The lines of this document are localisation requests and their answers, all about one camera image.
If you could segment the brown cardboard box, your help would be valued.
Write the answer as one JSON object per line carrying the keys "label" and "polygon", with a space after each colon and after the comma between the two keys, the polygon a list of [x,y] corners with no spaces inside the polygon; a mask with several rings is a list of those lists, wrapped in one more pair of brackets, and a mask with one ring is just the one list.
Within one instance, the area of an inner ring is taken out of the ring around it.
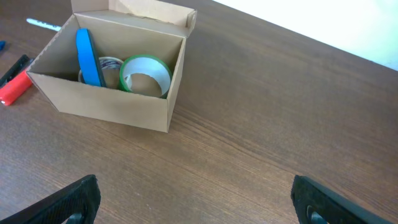
{"label": "brown cardboard box", "polygon": [[[89,118],[167,132],[182,79],[186,42],[197,11],[162,1],[72,1],[72,15],[27,70],[56,109]],[[124,62],[133,56],[162,62],[169,82],[123,68],[139,88],[115,90],[78,81],[76,33],[87,28],[99,56]]]}

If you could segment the clear packing tape roll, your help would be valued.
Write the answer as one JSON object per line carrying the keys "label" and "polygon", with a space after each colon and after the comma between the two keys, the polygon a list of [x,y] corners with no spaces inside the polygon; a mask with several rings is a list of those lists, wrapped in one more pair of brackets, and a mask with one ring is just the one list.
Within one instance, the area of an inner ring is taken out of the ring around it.
{"label": "clear packing tape roll", "polygon": [[[106,82],[106,88],[117,89],[120,82],[120,70],[124,62],[114,57],[99,57],[99,63]],[[80,81],[85,83],[81,70]]]}

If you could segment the blue ballpoint pen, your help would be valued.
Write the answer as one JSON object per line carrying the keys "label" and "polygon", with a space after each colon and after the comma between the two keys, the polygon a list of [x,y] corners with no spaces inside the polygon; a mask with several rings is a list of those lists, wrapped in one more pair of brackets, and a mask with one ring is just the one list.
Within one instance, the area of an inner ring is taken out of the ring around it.
{"label": "blue ballpoint pen", "polygon": [[1,40],[0,41],[0,50],[2,50],[6,45],[6,41],[5,40]]}

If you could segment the white black-capped marker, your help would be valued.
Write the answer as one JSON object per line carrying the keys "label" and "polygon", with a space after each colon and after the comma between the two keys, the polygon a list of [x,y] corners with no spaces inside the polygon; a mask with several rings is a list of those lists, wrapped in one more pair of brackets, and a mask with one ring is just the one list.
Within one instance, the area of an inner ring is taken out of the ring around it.
{"label": "white black-capped marker", "polygon": [[35,26],[38,26],[38,27],[42,27],[42,28],[45,28],[45,29],[54,30],[56,32],[58,32],[61,29],[60,26],[56,26],[56,25],[50,24],[48,22],[38,21],[38,20],[32,19],[32,18],[27,18],[26,21],[29,24],[32,24],[32,25],[35,25]]}

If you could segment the green tape roll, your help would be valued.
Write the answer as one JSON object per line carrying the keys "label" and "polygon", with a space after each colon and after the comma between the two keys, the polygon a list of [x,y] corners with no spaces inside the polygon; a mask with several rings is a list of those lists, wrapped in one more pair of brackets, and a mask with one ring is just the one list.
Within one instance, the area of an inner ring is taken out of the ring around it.
{"label": "green tape roll", "polygon": [[144,75],[152,78],[160,87],[159,98],[166,98],[170,90],[172,72],[161,59],[153,55],[134,55],[121,65],[119,86],[122,91],[137,93],[133,88],[133,75]]}

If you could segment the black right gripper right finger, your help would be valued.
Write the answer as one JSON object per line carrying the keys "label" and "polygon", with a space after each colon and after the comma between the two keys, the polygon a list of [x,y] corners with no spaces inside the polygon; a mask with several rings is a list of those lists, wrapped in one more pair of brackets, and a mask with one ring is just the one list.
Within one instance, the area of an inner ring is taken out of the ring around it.
{"label": "black right gripper right finger", "polygon": [[306,176],[294,177],[290,197],[300,224],[391,224]]}

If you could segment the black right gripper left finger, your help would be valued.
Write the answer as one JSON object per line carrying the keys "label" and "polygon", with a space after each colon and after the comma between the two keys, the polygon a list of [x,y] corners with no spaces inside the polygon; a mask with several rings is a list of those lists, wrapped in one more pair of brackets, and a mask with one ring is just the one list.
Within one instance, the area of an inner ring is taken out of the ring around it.
{"label": "black right gripper left finger", "polygon": [[100,202],[98,180],[90,174],[1,220],[1,224],[93,224]]}

